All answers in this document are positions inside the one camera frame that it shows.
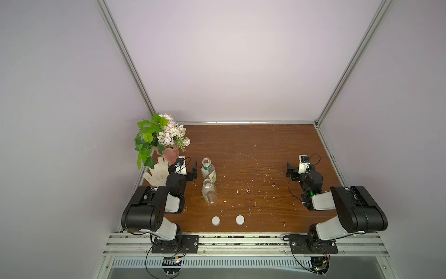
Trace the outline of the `white bottle cap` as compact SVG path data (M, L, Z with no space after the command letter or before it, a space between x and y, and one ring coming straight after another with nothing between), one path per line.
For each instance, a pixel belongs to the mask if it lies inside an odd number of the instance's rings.
M219 226L220 223L221 223L221 220L220 220L220 218L219 218L218 216L214 216L214 217L212 218L211 222L212 222L212 224L213 224L214 226Z
M244 222L245 222L245 218L244 218L244 216L242 216L242 215L238 215L237 217L236 217L236 223L238 224L238 225L243 225L244 224Z

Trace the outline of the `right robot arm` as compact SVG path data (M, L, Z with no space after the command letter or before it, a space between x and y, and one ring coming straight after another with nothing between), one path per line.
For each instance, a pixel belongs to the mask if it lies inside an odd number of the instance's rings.
M324 178L317 172L306 155L300 157L297 167L286 164L286 176L302 188L301 202L308 210L335 210L336 216L313 224L308 242L328 242L357 233L372 233L388 228L384 211L363 186L331 187L323 192Z

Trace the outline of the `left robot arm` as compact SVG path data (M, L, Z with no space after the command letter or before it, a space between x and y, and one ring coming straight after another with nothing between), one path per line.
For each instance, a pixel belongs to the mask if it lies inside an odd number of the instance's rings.
M135 236L151 234L161 242L180 244L179 225L169 221L165 214L180 214L185 206L187 183L197 179L197 164L187 171L182 158L170 167L156 167L157 179L150 186L139 186L121 217L121 225Z

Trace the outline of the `labelled clear plastic bottle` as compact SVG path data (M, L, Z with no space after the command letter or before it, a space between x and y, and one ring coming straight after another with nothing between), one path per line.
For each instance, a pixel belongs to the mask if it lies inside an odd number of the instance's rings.
M210 179L212 183L217 181L216 168L210 158L203 158L201 171L204 179Z

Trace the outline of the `pink glass vase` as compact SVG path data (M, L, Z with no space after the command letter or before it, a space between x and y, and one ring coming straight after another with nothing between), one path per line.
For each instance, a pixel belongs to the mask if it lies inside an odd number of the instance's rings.
M162 152L162 157L169 165L172 165L176 162L179 154L180 154L180 151L177 146L174 148L166 147L164 149L164 151Z

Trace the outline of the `white knitted work glove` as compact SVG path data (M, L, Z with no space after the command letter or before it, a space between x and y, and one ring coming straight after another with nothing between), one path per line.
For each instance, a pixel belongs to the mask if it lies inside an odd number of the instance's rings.
M158 157L158 163L154 165L154 168L148 168L142 176L151 187L165 186L169 175L168 167L168 161L165 161L163 157Z

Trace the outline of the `artificial flower bouquet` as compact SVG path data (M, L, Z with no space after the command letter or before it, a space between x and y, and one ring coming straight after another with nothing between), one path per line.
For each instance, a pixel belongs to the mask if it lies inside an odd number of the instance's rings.
M151 120L138 123L139 132L134 138L135 150L138 151L137 166L154 168L154 154L162 156L166 147L178 147L183 151L190 145L186 136L187 129L178 124L169 114L154 114Z

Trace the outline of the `left electronics board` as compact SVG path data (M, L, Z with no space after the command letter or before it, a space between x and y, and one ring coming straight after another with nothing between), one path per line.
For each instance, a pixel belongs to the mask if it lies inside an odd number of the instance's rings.
M182 262L179 258L164 257L161 267L168 279L174 279L180 275Z

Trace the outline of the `electronics board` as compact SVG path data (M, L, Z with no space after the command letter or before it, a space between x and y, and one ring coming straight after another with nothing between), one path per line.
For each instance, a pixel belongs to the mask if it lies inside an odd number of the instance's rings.
M329 270L329 260L321 257L310 258L310 270L316 275L325 275Z
M161 267L168 279L174 279L180 275L182 262L179 258L164 257Z

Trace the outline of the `right electronics board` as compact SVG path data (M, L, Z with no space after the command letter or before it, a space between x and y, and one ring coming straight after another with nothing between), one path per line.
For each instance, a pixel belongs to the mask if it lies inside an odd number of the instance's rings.
M316 275L325 275L329 270L329 260L321 257L310 258L310 270Z

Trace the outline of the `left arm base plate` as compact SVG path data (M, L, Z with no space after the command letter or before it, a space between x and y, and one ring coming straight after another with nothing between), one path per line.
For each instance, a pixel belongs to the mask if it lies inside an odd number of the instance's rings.
M199 236L196 234L183 235L171 241L155 240L152 253L175 254L198 252Z

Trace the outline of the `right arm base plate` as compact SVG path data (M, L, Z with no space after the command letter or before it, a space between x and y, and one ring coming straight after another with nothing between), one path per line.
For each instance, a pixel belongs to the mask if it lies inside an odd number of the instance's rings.
M285 236L293 253L300 254L337 254L339 250L335 241L323 241L309 236L291 234Z

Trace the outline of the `aluminium front rail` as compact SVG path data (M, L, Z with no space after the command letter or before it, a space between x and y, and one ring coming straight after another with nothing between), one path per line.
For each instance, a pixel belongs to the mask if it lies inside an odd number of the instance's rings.
M152 246L150 236L113 233L102 252L103 256L144 256ZM303 241L292 240L280 233L198 233L185 234L179 248L163 255L175 253L192 256L314 256ZM363 234L338 239L318 256L388 256L389 253L378 234Z

